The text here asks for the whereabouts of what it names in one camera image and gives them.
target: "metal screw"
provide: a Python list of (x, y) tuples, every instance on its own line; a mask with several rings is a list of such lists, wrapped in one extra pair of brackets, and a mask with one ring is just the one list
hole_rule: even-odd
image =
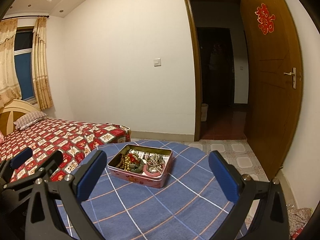
[(245, 180), (245, 181), (248, 181), (248, 180), (251, 180), (251, 176), (249, 174), (243, 174), (242, 175), (242, 179)]
[(73, 179), (73, 175), (72, 174), (67, 174), (66, 176), (64, 176), (64, 180), (65, 181), (70, 181)]
[(279, 179), (273, 178), (272, 179), (272, 183), (275, 184), (275, 185), (278, 185), (280, 182), (279, 182)]
[(41, 183), (42, 183), (42, 179), (41, 179), (41, 178), (36, 179), (36, 184), (37, 184), (37, 185), (39, 185), (39, 184), (41, 184)]

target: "door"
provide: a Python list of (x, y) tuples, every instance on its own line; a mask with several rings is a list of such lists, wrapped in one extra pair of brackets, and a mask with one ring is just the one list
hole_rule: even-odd
[[(300, 113), (300, 46), (284, 0), (241, 0), (240, 10), (249, 56), (245, 134), (271, 179), (286, 157)], [(267, 10), (269, 14), (266, 16), (263, 13)], [(258, 16), (260, 22), (265, 22), (264, 26), (258, 22)], [(293, 68), (296, 68), (295, 89), (293, 76), (284, 74), (293, 72)]]

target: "bed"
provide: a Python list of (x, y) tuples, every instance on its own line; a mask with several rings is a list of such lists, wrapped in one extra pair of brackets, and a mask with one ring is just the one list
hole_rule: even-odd
[(26, 147), (33, 150), (33, 156), (15, 170), (11, 182), (24, 178), (56, 150), (63, 153), (63, 162), (52, 174), (51, 180), (61, 180), (97, 146), (106, 143), (130, 141), (131, 130), (128, 127), (105, 123), (87, 123), (45, 119), (23, 131), (15, 128), (14, 122), (30, 112), (39, 111), (35, 106), (14, 99), (0, 110), (0, 130), (4, 143), (0, 146), (1, 160), (9, 159)]

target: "pink tin box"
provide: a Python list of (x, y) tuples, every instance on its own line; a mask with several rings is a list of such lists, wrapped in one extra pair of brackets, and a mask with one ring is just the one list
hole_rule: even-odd
[[(124, 171), (122, 169), (116, 168), (118, 163), (120, 162), (122, 153), (127, 153), (130, 149), (137, 150), (140, 152), (146, 152), (152, 154), (160, 154), (164, 157), (165, 167), (161, 173), (161, 175), (157, 177), (148, 176), (144, 171), (141, 174), (134, 173), (131, 171)], [(120, 152), (112, 158), (112, 160), (108, 163), (108, 168), (110, 170), (110, 174), (112, 176), (125, 179), (130, 182), (142, 184), (148, 187), (161, 188), (164, 185), (165, 179), (167, 178), (169, 169), (172, 165), (172, 150), (163, 149), (163, 148), (154, 148), (154, 147), (145, 147), (139, 145), (131, 145), (127, 144), (124, 146)]]

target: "door handle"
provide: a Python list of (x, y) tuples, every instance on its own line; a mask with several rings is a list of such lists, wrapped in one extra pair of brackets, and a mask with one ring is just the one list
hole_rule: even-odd
[(292, 76), (292, 87), (294, 89), (297, 88), (297, 84), (296, 84), (297, 83), (297, 75), (296, 75), (296, 73), (297, 73), (297, 69), (295, 67), (292, 68), (292, 72), (289, 72), (289, 73), (284, 72), (285, 75)]

